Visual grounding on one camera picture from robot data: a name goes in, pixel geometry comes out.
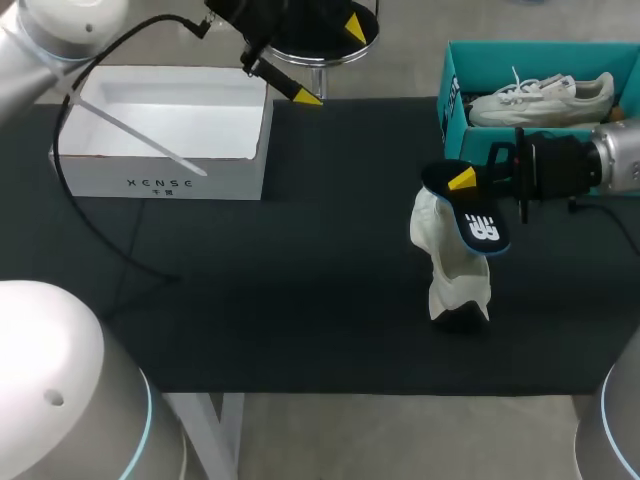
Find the concrete floor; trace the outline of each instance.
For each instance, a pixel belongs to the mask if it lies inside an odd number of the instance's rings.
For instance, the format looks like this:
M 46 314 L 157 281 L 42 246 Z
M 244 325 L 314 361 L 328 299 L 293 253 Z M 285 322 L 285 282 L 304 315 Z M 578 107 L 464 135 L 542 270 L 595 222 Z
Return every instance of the concrete floor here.
M 576 480 L 570 397 L 249 395 L 240 480 Z
M 129 25 L 158 13 L 205 13 L 201 0 L 131 3 Z M 371 54 L 331 71 L 331 97 L 434 95 L 454 39 L 637 42 L 640 2 L 381 0 L 380 22 Z M 241 50 L 242 38 L 225 26 L 198 41 L 161 25 L 108 63 L 237 66 Z M 309 85 L 304 70 L 283 68 Z M 570 397 L 248 395 L 240 479 L 575 480 L 576 424 Z

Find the white box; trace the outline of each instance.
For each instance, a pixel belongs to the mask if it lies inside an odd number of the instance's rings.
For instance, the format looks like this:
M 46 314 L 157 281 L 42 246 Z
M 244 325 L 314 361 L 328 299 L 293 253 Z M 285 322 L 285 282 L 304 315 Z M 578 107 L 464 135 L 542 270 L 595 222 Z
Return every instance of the white box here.
M 232 68 L 105 66 L 81 96 L 208 176 L 74 106 L 59 145 L 75 196 L 260 199 L 273 114 L 263 80 Z

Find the teal shoe box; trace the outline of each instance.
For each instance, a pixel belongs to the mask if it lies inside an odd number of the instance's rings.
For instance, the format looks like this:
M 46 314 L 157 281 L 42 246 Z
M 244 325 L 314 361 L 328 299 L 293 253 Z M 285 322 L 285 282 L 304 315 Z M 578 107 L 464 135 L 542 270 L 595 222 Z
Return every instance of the teal shoe box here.
M 543 80 L 559 73 L 577 81 L 595 80 L 610 72 L 618 105 L 626 118 L 640 116 L 640 45 L 625 43 L 451 42 L 447 48 L 438 96 L 445 158 L 475 165 L 487 162 L 494 142 L 515 143 L 514 128 L 472 127 L 467 123 L 461 94 L 492 94 L 521 81 Z M 587 140 L 590 130 L 527 128 L 556 136 L 575 135 Z

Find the black table mat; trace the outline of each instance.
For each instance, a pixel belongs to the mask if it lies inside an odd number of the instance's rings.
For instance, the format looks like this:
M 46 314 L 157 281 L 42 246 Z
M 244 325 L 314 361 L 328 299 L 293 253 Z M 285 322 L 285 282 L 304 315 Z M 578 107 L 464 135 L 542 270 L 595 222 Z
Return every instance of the black table mat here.
M 408 222 L 442 158 L 433 99 L 275 110 L 262 202 L 150 200 L 136 258 L 185 280 L 111 327 L 165 391 L 590 393 L 640 319 L 640 263 L 599 212 L 563 202 L 491 261 L 491 324 L 433 328 Z M 640 239 L 636 199 L 595 200 Z M 127 271 L 120 301 L 155 281 Z
M 38 106 L 0 129 L 0 280 L 38 280 L 73 293 L 96 313 L 114 306 L 125 267 L 89 232 L 48 159 L 57 114 Z M 142 202 L 80 199 L 109 238 L 132 246 Z

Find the shoelace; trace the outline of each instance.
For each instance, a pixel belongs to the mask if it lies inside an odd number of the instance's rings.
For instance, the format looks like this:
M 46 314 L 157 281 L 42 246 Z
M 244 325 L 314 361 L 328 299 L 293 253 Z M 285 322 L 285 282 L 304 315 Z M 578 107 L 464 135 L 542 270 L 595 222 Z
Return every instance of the shoelace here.
M 524 102 L 526 98 L 540 98 L 542 93 L 540 91 L 540 80 L 530 79 L 520 82 L 518 72 L 515 67 L 511 67 L 513 74 L 516 77 L 516 83 L 507 85 L 506 87 L 498 90 L 494 95 L 497 95 L 502 103 L 507 104 L 520 104 Z

